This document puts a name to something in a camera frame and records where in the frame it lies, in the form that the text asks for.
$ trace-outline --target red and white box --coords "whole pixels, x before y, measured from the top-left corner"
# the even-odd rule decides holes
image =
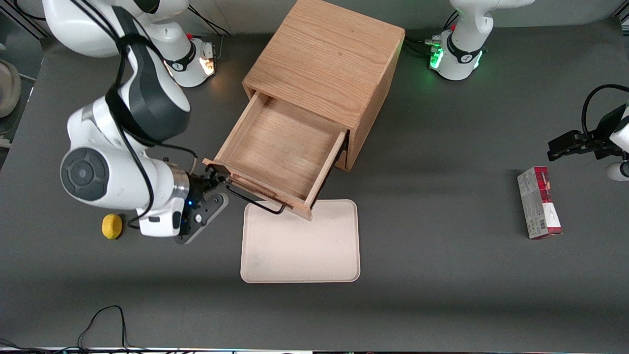
[[[548,167],[535,166],[518,176],[528,238],[538,240],[561,234],[561,224],[550,197]]]

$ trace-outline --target box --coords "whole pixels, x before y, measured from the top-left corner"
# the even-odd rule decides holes
[[[528,238],[545,239],[562,233],[555,205],[550,197],[548,167],[535,166],[518,176]]]
[[[354,166],[403,42],[400,27],[297,0],[242,82],[249,104],[206,163],[277,211],[311,220],[332,167]]]

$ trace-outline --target wooden box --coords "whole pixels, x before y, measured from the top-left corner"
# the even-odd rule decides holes
[[[245,79],[250,103],[214,163],[305,219],[331,167],[351,170],[389,92],[404,30],[298,0]]]

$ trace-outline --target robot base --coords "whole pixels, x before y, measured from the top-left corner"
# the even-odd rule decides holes
[[[198,38],[190,40],[196,48],[197,57],[192,60],[184,71],[177,71],[166,66],[168,72],[179,86],[193,88],[202,84],[208,77],[214,75],[214,46]]]
[[[432,39],[433,41],[439,41],[437,43],[445,43],[451,34],[451,30],[446,30],[441,32],[441,34],[433,36]],[[472,58],[470,55],[470,61],[461,64],[457,57],[449,51],[447,45],[439,45],[437,51],[430,57],[428,67],[437,71],[445,79],[459,81],[470,76],[472,71],[478,67],[481,55],[482,51],[476,58]]]

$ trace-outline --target green led light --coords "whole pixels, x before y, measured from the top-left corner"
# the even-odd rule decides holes
[[[475,69],[478,67],[478,62],[481,61],[481,57],[482,57],[482,50],[480,53],[478,53],[478,58],[476,58],[476,64],[474,64]]]
[[[441,63],[442,57],[443,57],[443,49],[439,48],[439,50],[437,50],[432,55],[432,58],[430,58],[430,66],[432,66],[433,69],[438,68],[439,64]]]

